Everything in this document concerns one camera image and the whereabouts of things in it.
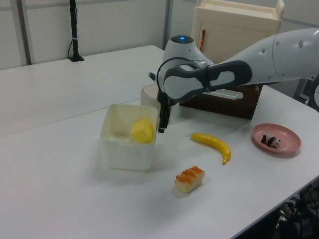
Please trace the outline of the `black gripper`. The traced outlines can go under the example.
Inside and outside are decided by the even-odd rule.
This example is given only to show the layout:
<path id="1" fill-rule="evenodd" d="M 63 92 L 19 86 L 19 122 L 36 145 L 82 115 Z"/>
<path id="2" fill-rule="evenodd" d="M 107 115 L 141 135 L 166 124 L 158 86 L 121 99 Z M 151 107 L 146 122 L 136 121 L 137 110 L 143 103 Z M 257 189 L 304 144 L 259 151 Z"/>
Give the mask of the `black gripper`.
<path id="1" fill-rule="evenodd" d="M 170 98 L 160 87 L 158 87 L 157 101 L 161 106 L 158 132 L 164 133 L 170 119 L 171 107 L 178 104 L 178 102 Z"/>

